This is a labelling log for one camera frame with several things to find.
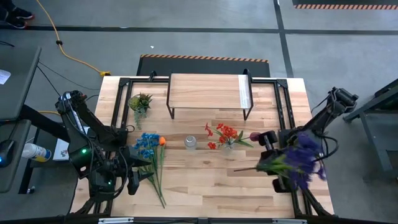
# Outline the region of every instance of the desk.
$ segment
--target desk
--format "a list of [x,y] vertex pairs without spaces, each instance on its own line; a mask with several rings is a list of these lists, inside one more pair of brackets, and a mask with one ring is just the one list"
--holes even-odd
[[[105,125],[112,120],[112,113],[120,77],[104,77],[95,115]],[[305,124],[310,118],[310,107],[301,78],[287,79],[290,99],[297,126]],[[272,188],[275,176],[253,170],[233,172],[238,168],[253,167],[263,147],[254,148],[236,146],[230,154],[209,150],[209,137],[204,126],[209,123],[230,125],[244,130],[244,136],[253,131],[264,132],[278,130],[279,120],[276,110],[275,93],[272,85],[252,84],[254,108],[247,121],[243,121],[241,110],[223,109],[179,109],[175,119],[171,119],[165,105],[166,83],[136,83],[132,95],[146,93],[153,95],[148,117],[142,120],[142,131],[131,133],[127,139],[134,144],[142,132],[158,133],[165,136],[167,147],[163,173],[163,194],[167,202],[166,209],[150,183],[140,183],[137,194],[130,196],[124,189],[113,201],[112,216],[130,217],[231,217],[231,218],[292,218],[290,194],[277,194]],[[118,124],[123,112],[120,106]],[[127,125],[134,125],[133,113],[129,113]],[[187,151],[184,138],[193,135],[197,138],[198,149]],[[313,176],[310,190],[324,208],[333,213],[328,185]],[[301,196],[300,208],[304,211]],[[72,212],[77,211],[88,199],[88,182],[80,180],[72,204]]]

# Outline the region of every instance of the orange and black striped tape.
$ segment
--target orange and black striped tape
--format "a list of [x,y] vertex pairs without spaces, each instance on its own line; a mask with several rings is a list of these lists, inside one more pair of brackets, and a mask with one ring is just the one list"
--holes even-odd
[[298,4],[296,9],[381,9],[396,10],[396,5],[348,5],[348,4]]
[[143,54],[141,57],[151,58],[187,58],[187,59],[203,59],[203,60],[230,60],[240,62],[265,62],[268,60],[264,59],[253,59],[253,58],[233,58],[233,57],[210,57],[210,56],[189,56],[189,55],[154,55],[154,54]]

